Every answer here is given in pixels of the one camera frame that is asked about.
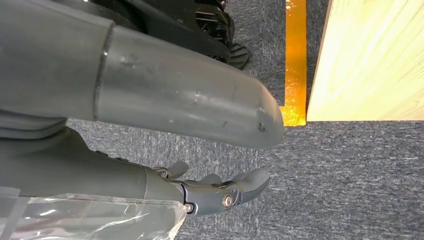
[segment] gray cylindrical arm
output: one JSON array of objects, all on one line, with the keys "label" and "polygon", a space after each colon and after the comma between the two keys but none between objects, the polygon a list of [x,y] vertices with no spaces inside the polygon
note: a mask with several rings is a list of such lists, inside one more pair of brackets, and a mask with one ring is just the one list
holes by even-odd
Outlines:
[{"label": "gray cylindrical arm", "polygon": [[0,111],[250,148],[283,136],[279,107],[257,79],[111,20],[48,0],[1,0],[0,33]]},{"label": "gray cylindrical arm", "polygon": [[243,147],[277,144],[277,102],[255,78],[207,56],[123,27],[111,33],[98,119]]},{"label": "gray cylindrical arm", "polygon": [[113,25],[49,0],[0,0],[0,110],[95,120]]}]

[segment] robotic finger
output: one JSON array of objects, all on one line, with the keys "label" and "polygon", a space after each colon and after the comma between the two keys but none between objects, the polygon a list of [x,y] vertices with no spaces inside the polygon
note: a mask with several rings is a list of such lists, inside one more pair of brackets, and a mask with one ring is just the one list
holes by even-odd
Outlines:
[{"label": "robotic finger", "polygon": [[184,195],[186,211],[191,216],[217,214],[257,198],[269,184],[271,177],[263,168],[241,173],[229,181],[222,182],[216,174],[209,174],[199,181],[175,180],[176,175],[163,174],[180,168],[178,175],[188,170],[185,162],[174,163],[169,168],[153,168]]}]

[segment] yellow tape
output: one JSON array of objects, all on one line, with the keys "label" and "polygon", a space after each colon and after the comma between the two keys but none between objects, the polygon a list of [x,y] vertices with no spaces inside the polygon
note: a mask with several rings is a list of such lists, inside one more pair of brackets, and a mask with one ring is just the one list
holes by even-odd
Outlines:
[{"label": "yellow tape", "polygon": [[280,107],[284,126],[306,124],[306,0],[285,0],[285,97]]}]

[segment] light wood panel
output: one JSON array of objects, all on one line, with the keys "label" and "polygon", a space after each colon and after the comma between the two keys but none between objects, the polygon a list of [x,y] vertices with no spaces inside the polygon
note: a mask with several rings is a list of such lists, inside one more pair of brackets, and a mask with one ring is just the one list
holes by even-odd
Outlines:
[{"label": "light wood panel", "polygon": [[424,120],[424,0],[331,0],[308,121]]}]

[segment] clear plastic bag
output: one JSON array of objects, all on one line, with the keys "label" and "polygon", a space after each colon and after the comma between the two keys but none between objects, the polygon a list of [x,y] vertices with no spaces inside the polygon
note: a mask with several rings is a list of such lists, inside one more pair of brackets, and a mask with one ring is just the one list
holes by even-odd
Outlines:
[{"label": "clear plastic bag", "polygon": [[0,240],[173,240],[185,218],[178,201],[85,194],[33,197],[27,198],[10,238]]}]

